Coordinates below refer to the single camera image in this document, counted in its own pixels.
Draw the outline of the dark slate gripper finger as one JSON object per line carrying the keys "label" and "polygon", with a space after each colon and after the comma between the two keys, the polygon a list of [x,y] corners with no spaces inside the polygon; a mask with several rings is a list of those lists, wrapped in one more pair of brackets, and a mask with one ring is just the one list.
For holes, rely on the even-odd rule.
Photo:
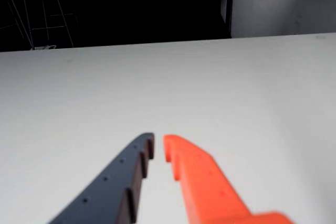
{"label": "dark slate gripper finger", "polygon": [[131,141],[51,223],[136,223],[154,134]]}

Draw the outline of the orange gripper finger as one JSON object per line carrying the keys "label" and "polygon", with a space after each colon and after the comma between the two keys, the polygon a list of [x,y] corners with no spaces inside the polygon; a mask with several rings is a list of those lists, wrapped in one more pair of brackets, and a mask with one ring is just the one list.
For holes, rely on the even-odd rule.
{"label": "orange gripper finger", "polygon": [[163,141],[189,223],[291,223],[278,212],[251,213],[205,150],[178,135],[165,135]]}

